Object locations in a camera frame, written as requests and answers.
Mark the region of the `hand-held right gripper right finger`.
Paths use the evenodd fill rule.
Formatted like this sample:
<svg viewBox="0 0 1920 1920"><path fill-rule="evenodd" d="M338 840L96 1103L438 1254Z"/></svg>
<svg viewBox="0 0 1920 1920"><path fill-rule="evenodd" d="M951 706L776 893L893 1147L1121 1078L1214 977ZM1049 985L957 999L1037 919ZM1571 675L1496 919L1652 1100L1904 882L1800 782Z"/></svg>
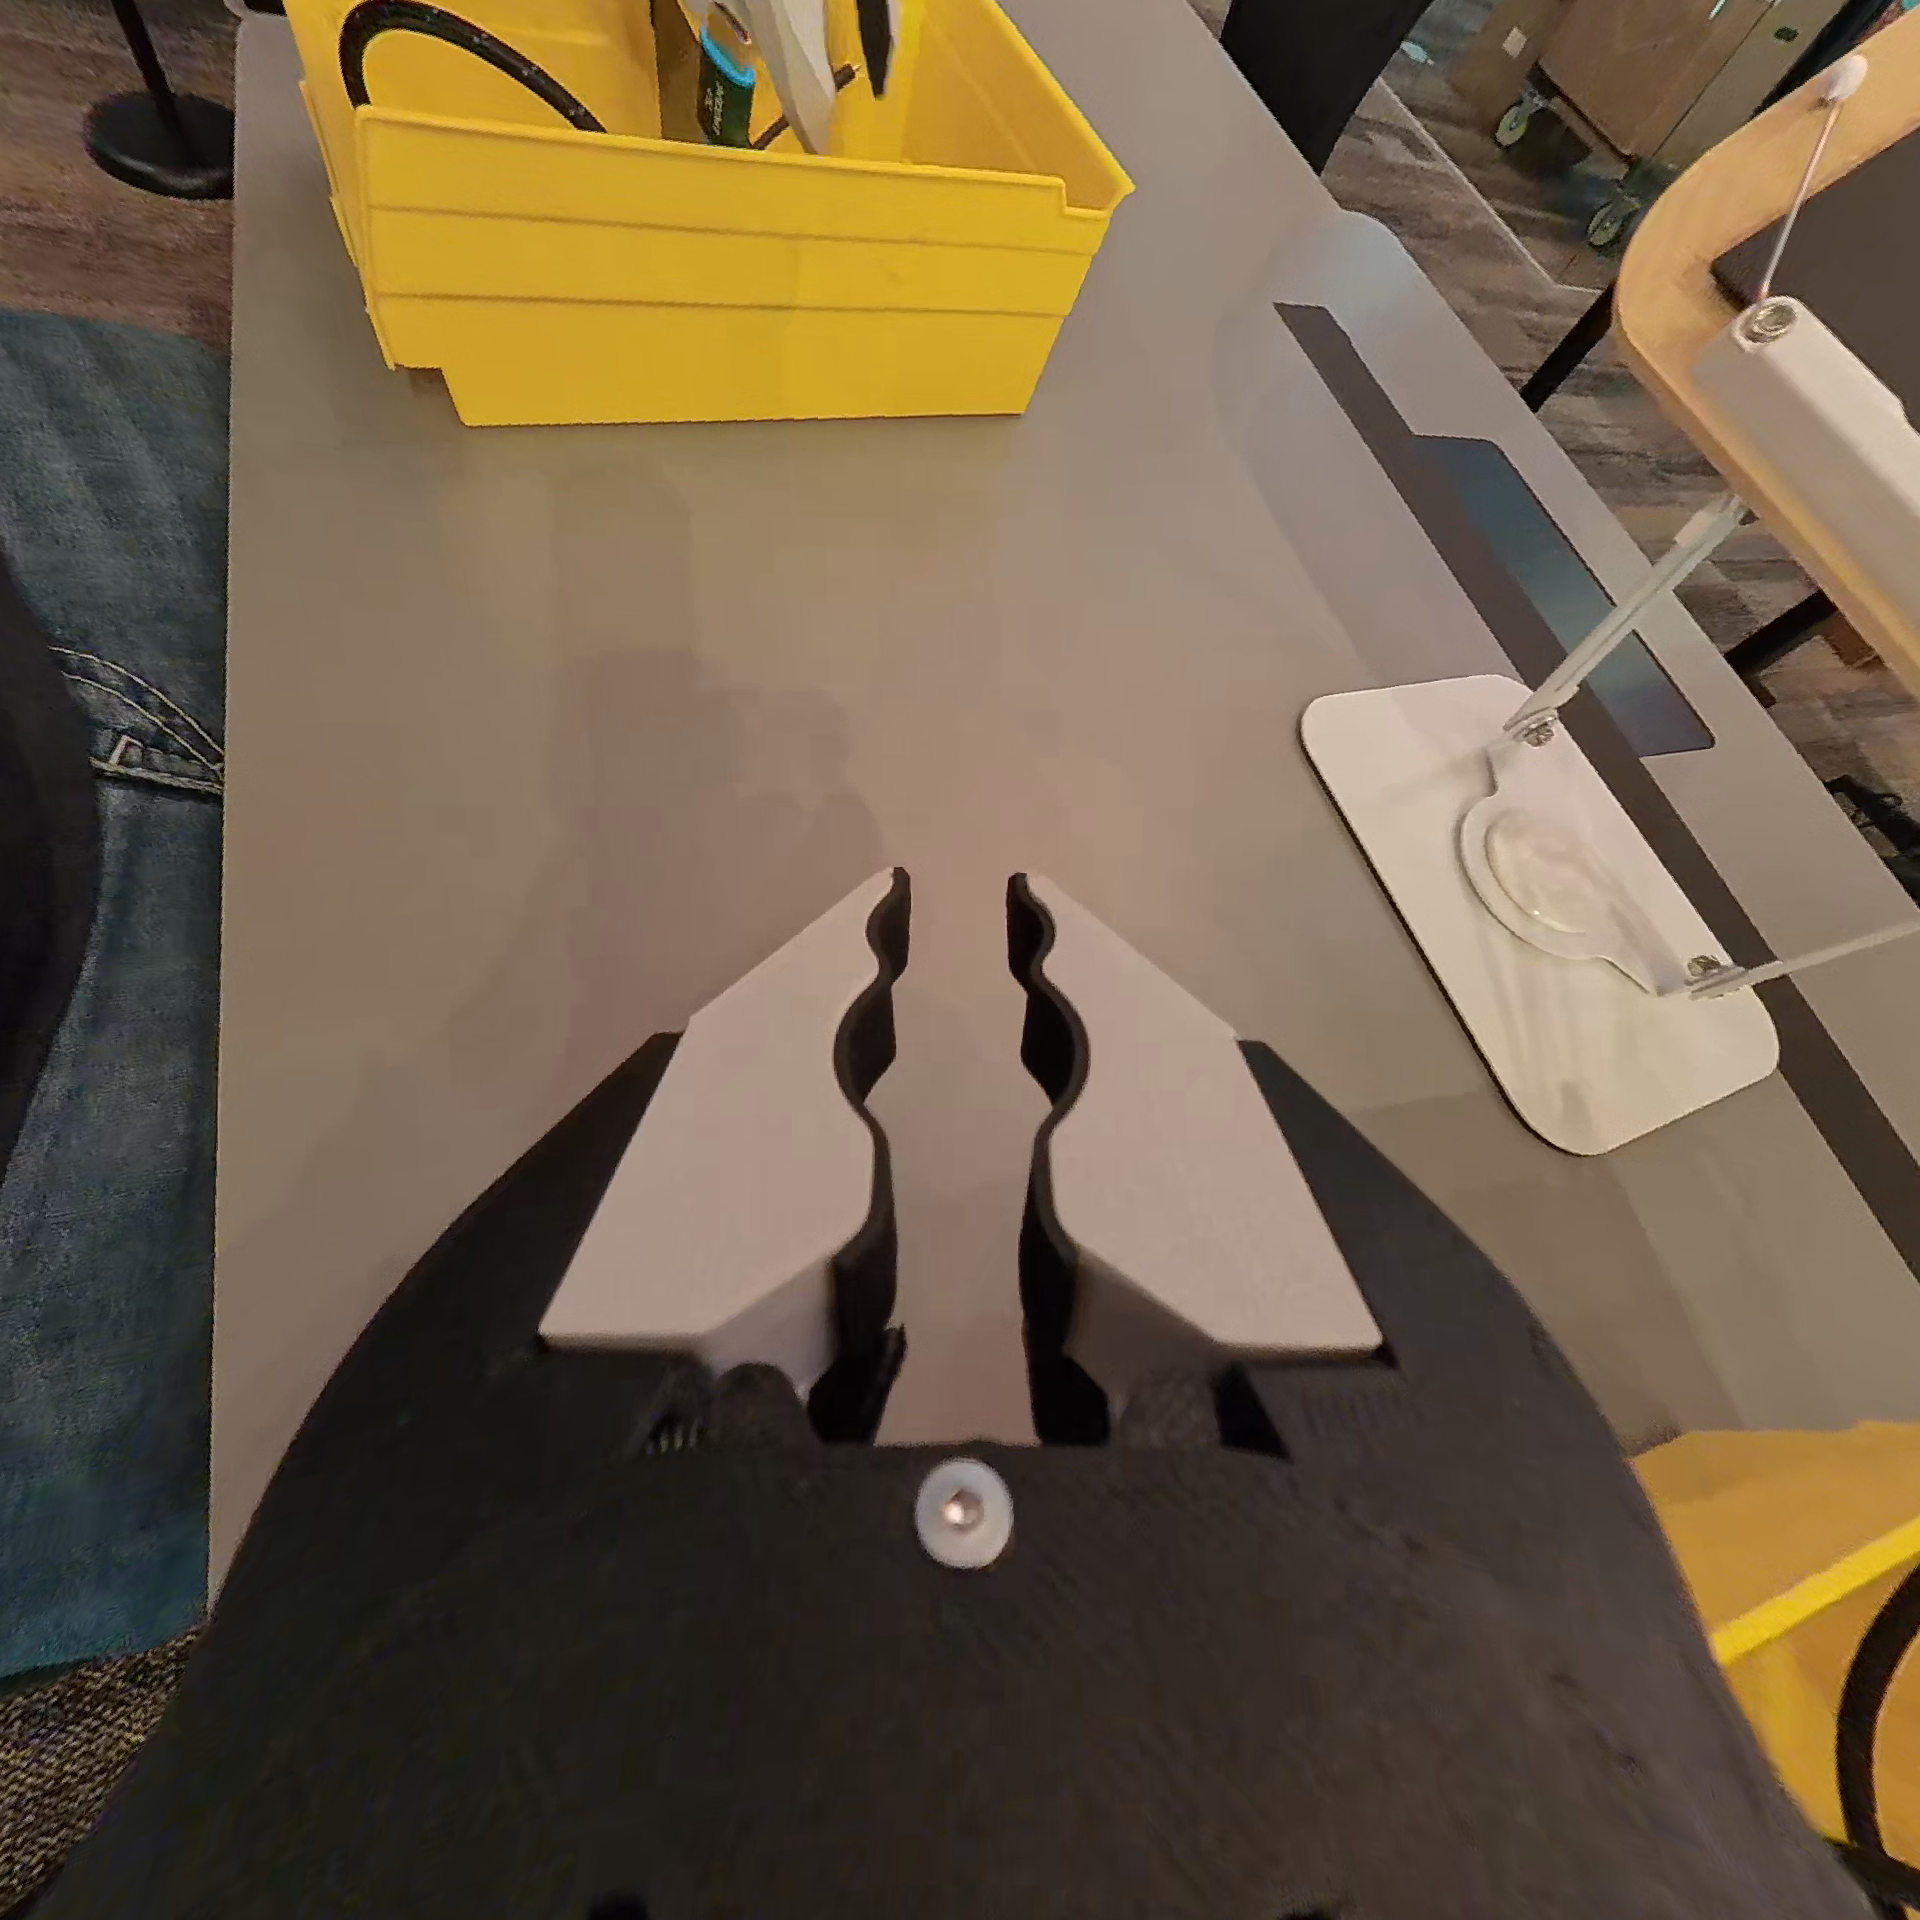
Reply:
<svg viewBox="0 0 1920 1920"><path fill-rule="evenodd" d="M1032 1421L1114 1428L1148 1379L1369 1364L1385 1334L1236 1027L1053 878L1007 882Z"/></svg>

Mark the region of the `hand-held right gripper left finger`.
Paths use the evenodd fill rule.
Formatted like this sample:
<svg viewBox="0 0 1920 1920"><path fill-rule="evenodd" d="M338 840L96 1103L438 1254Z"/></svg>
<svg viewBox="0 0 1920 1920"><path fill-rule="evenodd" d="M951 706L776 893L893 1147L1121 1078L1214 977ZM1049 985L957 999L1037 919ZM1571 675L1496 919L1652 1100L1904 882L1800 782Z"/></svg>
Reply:
<svg viewBox="0 0 1920 1920"><path fill-rule="evenodd" d="M898 1208L870 1094L898 1051L910 876L858 882L674 1033L542 1320L557 1349L778 1372L817 1428L901 1377Z"/></svg>

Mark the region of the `yellow plastic bin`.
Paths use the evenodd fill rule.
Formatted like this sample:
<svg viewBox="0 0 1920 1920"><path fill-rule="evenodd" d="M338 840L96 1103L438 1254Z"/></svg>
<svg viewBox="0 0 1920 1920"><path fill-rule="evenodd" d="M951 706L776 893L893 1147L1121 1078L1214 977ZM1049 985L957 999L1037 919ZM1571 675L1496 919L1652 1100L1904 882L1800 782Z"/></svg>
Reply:
<svg viewBox="0 0 1920 1920"><path fill-rule="evenodd" d="M1800 1810L1916 1865L1919 1428L1694 1431L1635 1470Z"/></svg>
<svg viewBox="0 0 1920 1920"><path fill-rule="evenodd" d="M355 6L285 6L303 103L382 360L468 425L1020 416L1135 192L1001 3L901 3L885 97L828 3L828 153L720 3L437 3L605 133L408 36L352 107Z"/></svg>

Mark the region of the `black switch lead cable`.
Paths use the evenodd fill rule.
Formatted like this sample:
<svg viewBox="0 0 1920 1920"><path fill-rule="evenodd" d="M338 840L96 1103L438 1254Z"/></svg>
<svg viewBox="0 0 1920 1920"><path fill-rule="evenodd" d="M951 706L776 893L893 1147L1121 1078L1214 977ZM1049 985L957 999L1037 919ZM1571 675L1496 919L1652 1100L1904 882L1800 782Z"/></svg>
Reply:
<svg viewBox="0 0 1920 1920"><path fill-rule="evenodd" d="M372 87L369 81L372 46L390 36L435 42L479 62L488 72L532 95L574 132L610 132L606 123L572 89L540 66L540 62L518 52L479 22L424 2L360 2L349 8L338 31L338 67L351 107L372 106Z"/></svg>

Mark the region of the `black standing panel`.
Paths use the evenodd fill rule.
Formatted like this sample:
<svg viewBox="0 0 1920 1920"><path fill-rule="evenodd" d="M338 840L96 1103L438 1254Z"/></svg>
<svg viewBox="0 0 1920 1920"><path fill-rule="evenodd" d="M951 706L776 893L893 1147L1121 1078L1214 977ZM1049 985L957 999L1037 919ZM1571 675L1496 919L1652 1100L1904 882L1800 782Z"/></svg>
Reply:
<svg viewBox="0 0 1920 1920"><path fill-rule="evenodd" d="M1219 43L1320 176L1429 2L1230 2Z"/></svg>

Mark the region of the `white monitor stand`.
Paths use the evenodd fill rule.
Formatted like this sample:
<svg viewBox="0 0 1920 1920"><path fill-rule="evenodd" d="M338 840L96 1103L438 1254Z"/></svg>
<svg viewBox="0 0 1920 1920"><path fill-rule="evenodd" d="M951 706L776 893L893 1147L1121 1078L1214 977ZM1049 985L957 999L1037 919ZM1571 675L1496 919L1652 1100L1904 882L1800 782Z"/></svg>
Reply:
<svg viewBox="0 0 1920 1920"><path fill-rule="evenodd" d="M1645 583L1525 682L1455 675L1308 704L1308 761L1506 1103L1597 1158L1781 1066L1764 988L1916 935L1916 916L1741 964L1626 801L1626 748L1571 723L1588 685L1743 524L1726 492Z"/></svg>

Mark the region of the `person's blue jeans leg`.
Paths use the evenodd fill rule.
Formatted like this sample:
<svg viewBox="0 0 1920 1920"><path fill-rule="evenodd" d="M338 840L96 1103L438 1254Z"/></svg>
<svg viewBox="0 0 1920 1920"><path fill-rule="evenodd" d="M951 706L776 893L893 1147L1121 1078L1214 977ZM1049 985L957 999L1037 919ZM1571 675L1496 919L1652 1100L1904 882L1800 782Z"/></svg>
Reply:
<svg viewBox="0 0 1920 1920"><path fill-rule="evenodd" d="M82 975L3 1166L3 1670L207 1604L229 720L229 362L4 310L3 565L89 727Z"/></svg>

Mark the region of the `black pole round base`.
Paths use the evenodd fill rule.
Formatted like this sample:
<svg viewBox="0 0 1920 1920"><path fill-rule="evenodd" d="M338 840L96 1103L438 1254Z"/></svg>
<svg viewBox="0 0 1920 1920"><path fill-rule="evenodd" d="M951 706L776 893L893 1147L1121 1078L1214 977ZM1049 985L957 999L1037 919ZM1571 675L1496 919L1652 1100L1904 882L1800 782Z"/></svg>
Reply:
<svg viewBox="0 0 1920 1920"><path fill-rule="evenodd" d="M170 81L137 2L112 2L111 11L140 89L112 94L90 107L85 121L89 158L108 177L161 197L229 201L235 194L235 110Z"/></svg>

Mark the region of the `cardboard boxes on cart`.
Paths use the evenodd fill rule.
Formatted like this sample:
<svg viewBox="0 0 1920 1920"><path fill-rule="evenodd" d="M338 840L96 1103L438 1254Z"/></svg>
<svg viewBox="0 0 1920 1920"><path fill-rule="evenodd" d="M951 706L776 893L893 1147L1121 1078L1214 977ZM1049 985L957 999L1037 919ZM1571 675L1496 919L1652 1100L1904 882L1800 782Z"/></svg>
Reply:
<svg viewBox="0 0 1920 1920"><path fill-rule="evenodd" d="M1660 156L1774 11L1764 2L1494 3L1449 69L1503 156L1586 200L1582 241L1624 246L1673 170Z"/></svg>

